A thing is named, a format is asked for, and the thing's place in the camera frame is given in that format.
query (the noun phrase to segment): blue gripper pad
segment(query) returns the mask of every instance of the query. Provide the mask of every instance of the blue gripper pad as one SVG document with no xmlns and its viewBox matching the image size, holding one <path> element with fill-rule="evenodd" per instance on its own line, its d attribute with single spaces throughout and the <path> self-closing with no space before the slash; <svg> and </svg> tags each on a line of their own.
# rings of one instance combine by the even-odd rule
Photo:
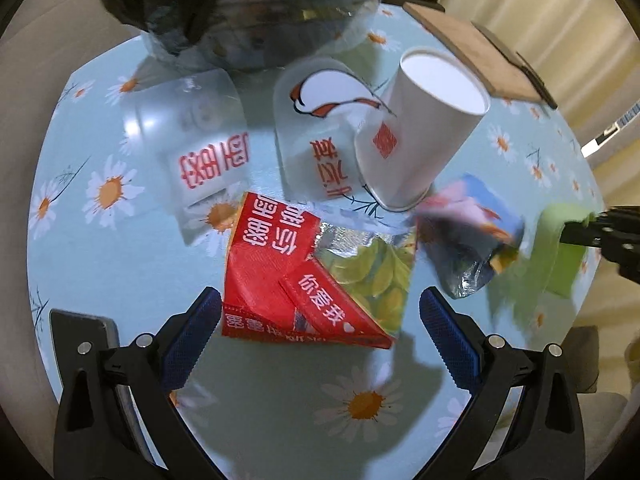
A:
<svg viewBox="0 0 640 480">
<path fill-rule="evenodd" d="M 222 315 L 220 293 L 207 287 L 191 305 L 187 315 L 182 331 L 162 356 L 160 386 L 165 393 L 184 386 L 216 329 Z"/>
<path fill-rule="evenodd" d="M 480 384 L 482 331 L 469 316 L 456 314 L 435 287 L 420 296 L 420 319 L 456 386 L 473 395 Z"/>
</svg>

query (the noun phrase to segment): beige curtain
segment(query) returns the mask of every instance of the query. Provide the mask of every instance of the beige curtain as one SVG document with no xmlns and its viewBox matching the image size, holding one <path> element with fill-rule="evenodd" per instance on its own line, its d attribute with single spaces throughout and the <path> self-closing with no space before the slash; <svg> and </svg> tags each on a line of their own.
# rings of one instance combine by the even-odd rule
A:
<svg viewBox="0 0 640 480">
<path fill-rule="evenodd" d="M 640 140 L 636 140 L 594 170 L 607 206 L 640 205 L 639 160 Z M 598 390 L 628 395 L 631 383 L 624 352 L 640 333 L 640 285 L 618 276 L 615 264 L 601 261 L 576 325 L 598 327 Z"/>
<path fill-rule="evenodd" d="M 520 52 L 541 75 L 582 144 L 640 97 L 637 85 L 629 84 L 640 65 L 640 41 L 614 0 L 440 2 L 447 13 L 481 23 Z M 631 89 L 607 103 L 620 88 Z"/>
</svg>

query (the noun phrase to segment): metal screw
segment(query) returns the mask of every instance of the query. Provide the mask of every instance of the metal screw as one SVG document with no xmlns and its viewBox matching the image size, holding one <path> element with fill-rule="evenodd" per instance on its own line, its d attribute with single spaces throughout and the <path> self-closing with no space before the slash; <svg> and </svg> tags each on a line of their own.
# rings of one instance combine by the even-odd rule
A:
<svg viewBox="0 0 640 480">
<path fill-rule="evenodd" d="M 136 345 L 140 348 L 148 347 L 154 341 L 153 337 L 149 334 L 142 334 L 136 338 Z"/>
<path fill-rule="evenodd" d="M 489 344 L 494 348 L 502 348 L 506 342 L 499 335 L 491 335 L 489 336 Z"/>
<path fill-rule="evenodd" d="M 562 349 L 554 343 L 553 345 L 549 345 L 549 353 L 554 357 L 560 357 L 562 355 Z"/>
<path fill-rule="evenodd" d="M 80 343 L 78 345 L 78 353 L 80 355 L 86 355 L 91 351 L 91 343 L 85 341 L 84 343 Z"/>
</svg>

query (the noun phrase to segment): paper cup rim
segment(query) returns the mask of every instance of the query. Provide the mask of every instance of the paper cup rim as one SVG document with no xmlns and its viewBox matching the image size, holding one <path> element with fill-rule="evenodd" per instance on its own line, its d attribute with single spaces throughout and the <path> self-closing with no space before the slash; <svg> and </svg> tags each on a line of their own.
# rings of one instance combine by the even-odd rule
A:
<svg viewBox="0 0 640 480">
<path fill-rule="evenodd" d="M 436 101 L 441 102 L 442 104 L 444 104 L 445 106 L 448 106 L 449 108 L 453 108 L 456 111 L 459 111 L 462 114 L 466 114 L 469 116 L 473 116 L 473 117 L 483 117 L 487 114 L 487 112 L 489 111 L 489 108 L 491 107 L 491 96 L 489 95 L 489 92 L 487 91 L 486 87 L 484 86 L 484 84 L 482 84 L 482 81 L 480 81 L 480 79 L 478 78 L 478 76 L 476 74 L 474 74 L 471 70 L 469 70 L 469 68 L 462 63 L 457 57 L 445 53 L 445 52 L 441 52 L 435 48 L 429 47 L 429 46 L 414 46 L 411 47 L 407 50 L 405 50 L 402 53 L 402 56 L 400 57 L 400 62 L 398 63 L 398 70 L 400 72 L 402 72 L 402 74 L 409 78 L 411 81 L 413 81 L 409 75 L 407 75 L 407 73 L 404 71 L 404 69 L 402 68 L 402 62 L 409 56 L 412 56 L 413 54 L 417 54 L 417 53 L 424 53 L 424 54 L 429 54 L 430 56 L 434 56 L 434 57 L 439 57 L 440 59 L 443 59 L 444 61 L 448 62 L 449 64 L 452 64 L 454 67 L 456 67 L 457 69 L 459 69 L 462 73 L 464 73 L 467 78 L 469 79 L 469 81 L 471 81 L 473 83 L 473 85 L 478 89 L 478 91 L 482 94 L 482 98 L 484 99 L 484 111 L 480 112 L 480 113 L 475 113 L 475 112 L 470 112 L 469 110 L 463 110 L 462 108 L 453 105 L 451 103 L 447 103 L 446 101 L 443 101 L 440 97 L 438 97 L 437 95 L 434 95 L 432 92 L 429 92 L 428 90 L 425 90 L 424 88 L 422 88 L 422 90 L 424 92 L 426 92 L 427 94 L 429 94 L 431 97 L 433 97 L 434 99 L 436 99 Z"/>
</svg>

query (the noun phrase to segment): white paper cup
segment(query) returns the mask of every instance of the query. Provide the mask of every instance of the white paper cup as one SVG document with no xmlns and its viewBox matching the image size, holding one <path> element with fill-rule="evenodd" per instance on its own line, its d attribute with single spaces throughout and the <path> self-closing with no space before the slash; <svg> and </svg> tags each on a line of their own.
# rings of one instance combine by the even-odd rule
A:
<svg viewBox="0 0 640 480">
<path fill-rule="evenodd" d="M 356 135 L 356 157 L 380 204 L 403 211 L 423 199 L 491 101 L 484 85 L 459 60 L 427 47 L 402 55 L 383 101 L 395 116 L 370 115 Z"/>
</svg>

